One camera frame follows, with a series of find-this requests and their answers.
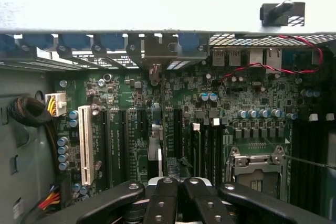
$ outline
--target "gray metal panel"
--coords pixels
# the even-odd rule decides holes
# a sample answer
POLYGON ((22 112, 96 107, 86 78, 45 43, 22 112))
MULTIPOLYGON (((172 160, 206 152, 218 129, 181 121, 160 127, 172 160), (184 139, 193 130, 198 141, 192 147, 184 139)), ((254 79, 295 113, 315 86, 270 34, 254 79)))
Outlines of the gray metal panel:
MULTIPOLYGON (((47 80, 42 77, 41 73, 2 69, 0 107, 23 93, 34 96, 37 90, 50 92, 47 80)), ((0 123, 0 136, 0 223, 18 223, 19 219, 13 219, 15 201, 21 198, 27 213, 54 181, 51 154, 43 128, 24 128, 9 118, 9 124, 0 123), (15 155, 18 155, 18 172, 11 175, 9 160, 15 155)))
POLYGON ((306 3, 304 27, 262 27, 261 5, 283 1, 94 0, 98 9, 86 8, 79 12, 87 6, 88 0, 62 0, 58 8, 55 3, 59 0, 0 0, 0 33, 336 33, 333 5, 330 4, 336 0, 292 0, 306 3))

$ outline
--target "white pci slot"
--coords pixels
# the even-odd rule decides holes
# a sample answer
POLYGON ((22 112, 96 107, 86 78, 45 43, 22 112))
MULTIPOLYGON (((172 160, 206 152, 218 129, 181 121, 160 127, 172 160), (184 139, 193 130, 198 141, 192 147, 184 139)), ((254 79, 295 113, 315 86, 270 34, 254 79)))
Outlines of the white pci slot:
POLYGON ((91 185, 94 180, 91 108, 80 106, 78 113, 82 185, 91 185))

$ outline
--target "ventilation grille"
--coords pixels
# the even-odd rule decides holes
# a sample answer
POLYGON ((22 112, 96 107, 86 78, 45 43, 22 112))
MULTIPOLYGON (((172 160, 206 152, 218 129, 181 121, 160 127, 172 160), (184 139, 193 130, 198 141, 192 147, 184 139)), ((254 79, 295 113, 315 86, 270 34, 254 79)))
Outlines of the ventilation grille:
MULTIPOLYGON (((328 42, 331 40, 336 40, 336 35, 333 34, 319 34, 319 35, 309 35, 301 36, 307 41, 314 43, 316 45, 328 42)), ((292 46, 305 46, 304 43, 299 42, 294 39, 281 39, 277 36, 267 36, 267 37, 246 37, 237 38, 235 34, 215 34, 210 38, 210 46, 238 46, 238 47, 292 47, 292 46)))

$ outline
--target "white power connector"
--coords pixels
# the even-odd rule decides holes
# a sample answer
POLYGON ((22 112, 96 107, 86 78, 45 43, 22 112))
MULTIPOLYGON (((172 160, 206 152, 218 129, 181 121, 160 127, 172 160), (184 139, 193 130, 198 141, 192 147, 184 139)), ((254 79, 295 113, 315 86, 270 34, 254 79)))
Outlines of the white power connector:
POLYGON ((45 101, 47 102, 49 97, 55 98, 55 105, 56 105, 56 115, 55 117, 59 117, 60 115, 64 115, 67 113, 67 101, 66 101, 66 94, 65 93, 52 93, 45 95, 45 101))

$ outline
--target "white connector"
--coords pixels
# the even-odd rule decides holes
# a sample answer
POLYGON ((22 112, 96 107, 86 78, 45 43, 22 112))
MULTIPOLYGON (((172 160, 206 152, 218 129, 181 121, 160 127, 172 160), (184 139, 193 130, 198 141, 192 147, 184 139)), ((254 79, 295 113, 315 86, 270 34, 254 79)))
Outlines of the white connector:
POLYGON ((67 101, 66 101, 66 95, 65 93, 52 93, 52 94, 46 94, 45 95, 45 101, 47 102, 49 97, 52 97, 55 99, 55 105, 56 105, 56 114, 53 116, 59 117, 60 115, 64 115, 67 113, 67 101))
POLYGON ((91 108, 78 107, 80 169, 82 185, 91 185, 94 180, 91 108))

